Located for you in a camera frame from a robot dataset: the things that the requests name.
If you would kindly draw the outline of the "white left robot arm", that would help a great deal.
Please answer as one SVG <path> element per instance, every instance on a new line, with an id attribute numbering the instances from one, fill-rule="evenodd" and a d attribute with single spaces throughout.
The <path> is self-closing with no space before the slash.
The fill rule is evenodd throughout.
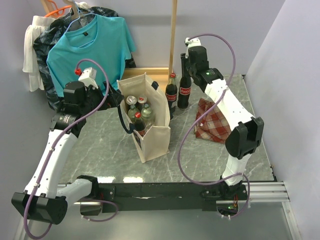
<path id="1" fill-rule="evenodd" d="M 67 83 L 63 95 L 51 120 L 48 141 L 37 169 L 24 191 L 15 192 L 11 199 L 26 221 L 58 225 L 72 204 L 81 199 L 94 201 L 102 197 L 98 179 L 94 176 L 81 175 L 62 189 L 58 189 L 59 178 L 86 124 L 84 116 L 94 109 L 117 108 L 124 96 L 113 87 L 103 95 L 100 88 L 85 86 L 81 81 Z"/>

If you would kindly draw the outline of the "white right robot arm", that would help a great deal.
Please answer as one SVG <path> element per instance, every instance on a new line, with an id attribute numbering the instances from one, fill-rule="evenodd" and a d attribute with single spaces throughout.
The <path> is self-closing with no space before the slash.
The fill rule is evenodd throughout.
<path id="1" fill-rule="evenodd" d="M 237 193 L 235 185 L 242 181 L 249 158 L 262 142 L 264 121 L 243 107 L 218 69 L 209 67 L 204 46 L 189 44 L 185 58 L 183 70 L 217 104 L 231 130 L 225 141 L 229 156 L 221 176 L 225 183 L 219 187 L 220 196 L 231 199 Z"/>

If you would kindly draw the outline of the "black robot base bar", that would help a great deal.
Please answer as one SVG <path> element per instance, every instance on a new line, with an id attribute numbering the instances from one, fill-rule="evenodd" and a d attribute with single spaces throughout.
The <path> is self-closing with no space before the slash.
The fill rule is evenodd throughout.
<path id="1" fill-rule="evenodd" d="M 216 211 L 218 201 L 237 203 L 249 197 L 239 182 L 101 183 L 97 193 L 81 200 L 86 205 L 100 204 L 103 213 L 119 211 L 196 210 Z"/>

